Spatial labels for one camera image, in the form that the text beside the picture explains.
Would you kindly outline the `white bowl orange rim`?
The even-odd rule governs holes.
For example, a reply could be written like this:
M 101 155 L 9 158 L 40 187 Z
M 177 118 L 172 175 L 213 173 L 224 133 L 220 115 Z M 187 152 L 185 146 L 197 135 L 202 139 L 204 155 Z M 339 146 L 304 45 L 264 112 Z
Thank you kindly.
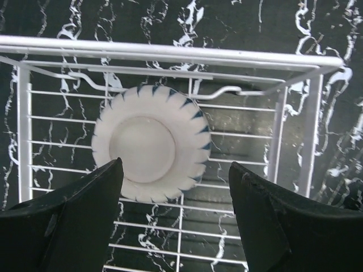
M 173 88 L 152 85 L 116 95 L 101 111 L 91 139 L 97 166 L 122 160 L 121 194 L 149 203 L 178 198 L 200 183 L 211 145 L 197 103 Z

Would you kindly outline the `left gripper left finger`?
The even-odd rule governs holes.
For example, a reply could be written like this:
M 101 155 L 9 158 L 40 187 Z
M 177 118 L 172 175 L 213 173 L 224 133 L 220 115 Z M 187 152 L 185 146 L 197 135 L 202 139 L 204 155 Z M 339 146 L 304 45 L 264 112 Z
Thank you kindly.
M 123 163 L 1 212 L 1 271 L 102 271 Z

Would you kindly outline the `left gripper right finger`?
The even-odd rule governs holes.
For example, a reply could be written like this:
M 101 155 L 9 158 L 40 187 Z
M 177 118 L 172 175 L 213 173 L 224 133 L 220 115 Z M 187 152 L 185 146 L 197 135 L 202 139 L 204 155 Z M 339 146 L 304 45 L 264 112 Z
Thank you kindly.
M 362 270 L 362 212 L 306 198 L 237 162 L 229 187 L 249 271 Z

